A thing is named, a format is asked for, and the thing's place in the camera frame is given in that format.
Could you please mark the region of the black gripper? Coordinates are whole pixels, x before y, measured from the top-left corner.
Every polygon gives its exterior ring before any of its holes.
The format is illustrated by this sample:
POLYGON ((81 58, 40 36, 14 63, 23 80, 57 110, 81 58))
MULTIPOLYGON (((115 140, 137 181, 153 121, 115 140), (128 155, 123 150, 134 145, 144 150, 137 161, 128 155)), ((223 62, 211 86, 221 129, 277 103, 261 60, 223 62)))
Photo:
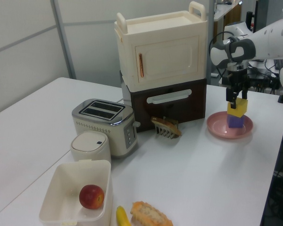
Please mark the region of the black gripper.
POLYGON ((232 109, 236 109, 236 99, 240 92, 242 99, 248 99, 249 77, 247 69, 228 71, 227 79, 230 87, 226 88, 226 100, 232 109))

